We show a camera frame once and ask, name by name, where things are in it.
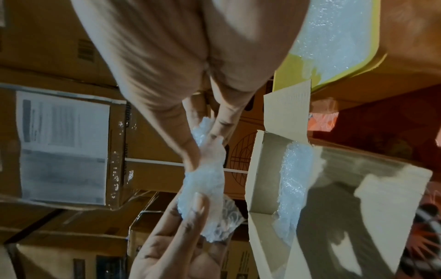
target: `clear plastic bubble wrap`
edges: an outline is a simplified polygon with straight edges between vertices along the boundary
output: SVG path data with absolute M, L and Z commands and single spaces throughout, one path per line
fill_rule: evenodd
M 182 193 L 178 199 L 178 210 L 182 218 L 185 218 L 191 209 L 196 192 L 208 196 L 210 211 L 201 233 L 208 242 L 227 239 L 244 221 L 234 201 L 224 195 L 223 164 L 226 153 L 222 146 L 222 139 L 218 139 L 210 146 L 204 144 L 213 123 L 213 120 L 204 117 L 199 127 L 192 131 L 193 138 L 201 149 L 201 161 L 195 171 L 185 173 Z
M 311 0 L 289 52 L 303 58 L 302 76 L 316 69 L 321 84 L 369 57 L 371 30 L 372 0 Z
M 291 246 L 312 170 L 313 150 L 310 145 L 290 143 L 280 170 L 279 207 L 273 223 L 277 235 Z

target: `human hand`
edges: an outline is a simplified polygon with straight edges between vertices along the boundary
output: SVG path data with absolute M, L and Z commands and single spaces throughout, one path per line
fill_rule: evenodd
M 209 199 L 196 193 L 188 218 L 182 220 L 177 197 L 138 252 L 129 279 L 220 278 L 228 241 L 213 243 L 208 252 L 202 251 L 200 234 L 208 217 Z
M 309 0 L 72 0 L 121 93 L 183 159 L 200 151 L 187 121 L 197 123 L 208 73 L 219 104 L 211 139 L 228 140 L 254 93 L 282 63 Z

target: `bubble wrap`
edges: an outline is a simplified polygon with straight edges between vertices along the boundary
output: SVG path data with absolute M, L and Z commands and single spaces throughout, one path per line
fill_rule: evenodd
M 303 58 L 302 77 L 317 69 L 321 84 L 367 59 L 371 30 L 372 0 L 311 0 L 290 53 Z
M 192 131 L 193 138 L 201 149 L 201 161 L 195 171 L 185 173 L 182 193 L 178 199 L 178 210 L 182 218 L 186 218 L 192 207 L 194 193 L 199 192 L 208 196 L 210 211 L 201 233 L 208 242 L 227 239 L 244 221 L 234 201 L 224 195 L 223 164 L 226 153 L 222 139 L 218 139 L 210 146 L 204 144 L 213 123 L 213 120 L 204 117 L 199 127 Z
M 280 170 L 279 207 L 273 223 L 277 235 L 291 246 L 312 171 L 313 150 L 306 144 L 292 142 L 285 150 Z

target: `fingernail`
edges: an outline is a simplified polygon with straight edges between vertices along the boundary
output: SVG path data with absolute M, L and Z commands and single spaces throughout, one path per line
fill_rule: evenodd
M 204 211 L 204 198 L 205 198 L 205 196 L 201 193 L 196 192 L 194 194 L 192 209 L 195 212 L 202 213 Z

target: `white paper label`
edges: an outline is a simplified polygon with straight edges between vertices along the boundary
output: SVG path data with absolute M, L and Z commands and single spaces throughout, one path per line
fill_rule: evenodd
M 24 199 L 104 205 L 108 105 L 17 91 Z

